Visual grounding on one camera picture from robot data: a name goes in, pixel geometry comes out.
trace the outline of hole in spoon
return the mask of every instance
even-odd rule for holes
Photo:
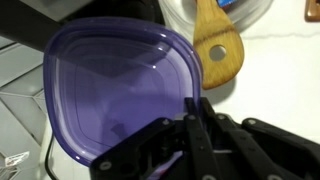
[[[227,54],[226,49],[221,46],[213,46],[209,52],[212,61],[221,61]]]

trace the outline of purple container lid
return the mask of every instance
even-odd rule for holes
[[[80,19],[44,54],[44,90],[54,135],[76,161],[93,159],[158,117],[199,100],[202,68],[177,33],[127,18]]]

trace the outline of wooden spatula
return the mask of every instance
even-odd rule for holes
[[[197,0],[193,46],[204,70],[202,88],[211,89],[231,80],[241,69],[244,50],[239,33],[216,0]],[[225,49],[220,61],[210,57],[212,48]]]

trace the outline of black cable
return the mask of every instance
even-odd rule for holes
[[[46,159],[44,162],[44,168],[45,168],[47,174],[49,175],[49,177],[51,178],[51,180],[58,180],[58,178],[54,175],[54,173],[52,172],[52,170],[49,167],[49,156],[50,156],[50,152],[52,149],[53,140],[54,140],[54,135],[52,133],[50,143],[48,146],[48,150],[47,150],[47,154],[46,154]]]

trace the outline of plastic food container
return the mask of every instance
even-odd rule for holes
[[[45,97],[61,147],[88,166],[158,117],[198,102],[200,60],[177,33],[146,21],[89,18],[71,22],[44,54]]]
[[[237,0],[225,11],[238,31],[256,21],[270,6],[272,0]],[[195,0],[160,0],[166,26],[193,42],[197,14]]]

